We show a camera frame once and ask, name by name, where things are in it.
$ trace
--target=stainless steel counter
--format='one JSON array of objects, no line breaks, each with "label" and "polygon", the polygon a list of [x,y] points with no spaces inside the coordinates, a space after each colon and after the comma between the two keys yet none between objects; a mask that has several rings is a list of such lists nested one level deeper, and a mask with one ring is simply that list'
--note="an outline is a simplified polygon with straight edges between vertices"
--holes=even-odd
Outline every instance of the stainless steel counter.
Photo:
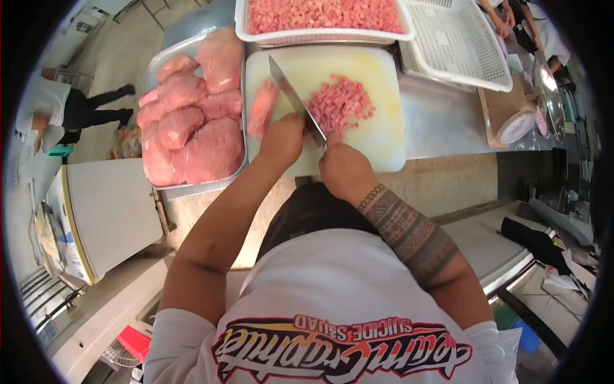
[{"label": "stainless steel counter", "polygon": [[[166,28],[162,49],[196,34],[234,25],[234,0],[217,0],[190,12]],[[246,43],[246,58],[260,50]],[[535,125],[528,134],[508,148],[490,148],[478,93],[466,93],[436,82],[401,72],[397,60],[398,87],[405,121],[406,158],[424,159],[451,155],[509,151],[548,151],[555,140],[539,134]],[[224,189],[220,182],[162,191],[169,200]]]}]

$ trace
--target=meat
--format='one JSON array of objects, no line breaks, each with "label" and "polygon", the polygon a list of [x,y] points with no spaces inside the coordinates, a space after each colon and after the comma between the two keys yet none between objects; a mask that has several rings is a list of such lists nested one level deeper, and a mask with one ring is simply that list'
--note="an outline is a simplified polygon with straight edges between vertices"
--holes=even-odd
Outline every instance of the meat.
[{"label": "meat", "polygon": [[198,48],[196,61],[203,67],[203,78],[209,93],[239,89],[243,43],[234,27],[209,33]]},{"label": "meat", "polygon": [[403,33],[393,0],[249,0],[250,34],[300,28]]},{"label": "meat", "polygon": [[143,129],[148,123],[158,121],[166,113],[159,101],[152,101],[143,105],[136,114],[136,125]]},{"label": "meat", "polygon": [[245,156],[239,122],[229,117],[208,122],[173,161],[190,184],[219,180],[233,174]]},{"label": "meat", "polygon": [[185,53],[180,53],[172,59],[164,63],[158,72],[156,72],[156,78],[158,83],[162,84],[164,80],[170,75],[177,72],[184,72],[193,74],[198,68],[198,63],[193,58],[189,57]]},{"label": "meat", "polygon": [[158,90],[159,89],[160,88],[158,87],[154,90],[143,93],[141,97],[139,97],[139,107],[142,107],[143,105],[147,103],[151,103],[152,101],[158,100]]},{"label": "meat", "polygon": [[149,182],[158,187],[183,182],[176,171],[171,154],[158,140],[158,122],[152,122],[142,130],[143,169]]},{"label": "meat", "polygon": [[358,127],[358,123],[348,123],[349,119],[369,119],[375,107],[371,106],[362,83],[346,76],[332,74],[330,77],[337,82],[333,85],[322,83],[319,92],[311,93],[307,108],[325,135],[335,131],[343,137],[345,130]]},{"label": "meat", "polygon": [[241,92],[236,89],[230,92],[209,95],[202,99],[198,105],[203,109],[207,121],[223,117],[239,120],[243,110],[243,97],[241,97]]},{"label": "meat", "polygon": [[247,133],[256,139],[262,139],[271,123],[271,116],[279,98],[279,87],[270,80],[265,80],[254,96],[254,103],[249,112]]},{"label": "meat", "polygon": [[207,95],[204,80],[191,73],[174,73],[166,78],[158,91],[158,101],[166,112],[198,104]]},{"label": "meat", "polygon": [[168,149],[182,149],[194,132],[203,125],[204,113],[199,107],[175,109],[160,119],[158,139],[160,144]]}]

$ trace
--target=white plastic basket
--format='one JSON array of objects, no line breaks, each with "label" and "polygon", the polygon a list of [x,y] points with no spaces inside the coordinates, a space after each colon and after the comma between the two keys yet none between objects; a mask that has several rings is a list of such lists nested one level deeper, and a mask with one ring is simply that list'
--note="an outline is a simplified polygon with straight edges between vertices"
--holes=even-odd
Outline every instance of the white plastic basket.
[{"label": "white plastic basket", "polygon": [[316,42],[366,42],[392,44],[396,40],[410,41],[416,30],[404,0],[394,0],[403,33],[373,31],[356,28],[305,28],[290,31],[249,34],[249,0],[236,0],[236,35],[243,41],[254,42],[261,47],[281,47],[283,45],[307,44]]},{"label": "white plastic basket", "polygon": [[404,0],[416,28],[408,43],[420,72],[495,91],[512,88],[495,32],[472,0]]}]

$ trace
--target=knife blade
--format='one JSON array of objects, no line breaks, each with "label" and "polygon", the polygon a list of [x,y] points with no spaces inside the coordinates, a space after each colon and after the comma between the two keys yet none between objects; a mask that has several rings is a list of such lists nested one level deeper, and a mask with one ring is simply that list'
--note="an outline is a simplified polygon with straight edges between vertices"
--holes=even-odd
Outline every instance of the knife blade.
[{"label": "knife blade", "polygon": [[309,112],[309,109],[305,107],[303,104],[303,100],[298,96],[297,92],[292,87],[292,84],[286,78],[286,75],[282,72],[281,68],[275,60],[269,55],[269,71],[271,72],[271,76],[279,86],[284,95],[290,101],[290,105],[294,108],[294,111],[298,114],[299,117],[302,117],[305,120],[305,128],[307,128],[307,132],[313,137],[316,145],[318,147],[322,147],[326,151],[326,136],[316,123],[316,120]]}]

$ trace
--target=stainless steel tray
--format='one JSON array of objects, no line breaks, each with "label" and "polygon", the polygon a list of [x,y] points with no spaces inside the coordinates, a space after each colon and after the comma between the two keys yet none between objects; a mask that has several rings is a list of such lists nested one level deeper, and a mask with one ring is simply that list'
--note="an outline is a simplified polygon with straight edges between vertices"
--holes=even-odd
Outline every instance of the stainless steel tray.
[{"label": "stainless steel tray", "polygon": [[[198,46],[203,41],[205,37],[207,37],[208,33],[199,34],[194,37],[190,37],[182,42],[178,42],[177,44],[169,47],[162,52],[158,53],[152,61],[149,63],[147,67],[147,75],[145,77],[145,86],[143,92],[149,92],[156,87],[159,86],[158,80],[156,79],[156,72],[162,66],[162,64],[166,63],[170,58],[175,57],[180,53],[186,53],[191,57],[196,57],[196,51],[198,51]],[[194,71],[194,74],[198,77],[203,76],[203,72],[200,67]],[[241,96],[244,96],[245,93],[245,43],[243,43],[243,55],[241,57]],[[245,101],[243,101],[243,110],[241,111],[241,131],[243,132],[243,148],[245,148],[245,156],[243,158],[243,163],[237,169],[236,172],[231,174],[230,176],[220,179],[202,182],[200,184],[178,184],[176,186],[165,186],[158,187],[152,184],[152,187],[157,190],[168,190],[175,188],[188,188],[198,186],[198,193],[212,192],[215,190],[220,190],[226,188],[232,180],[236,179],[237,176],[245,169],[247,166],[247,136],[246,136],[246,113],[245,113]]]}]

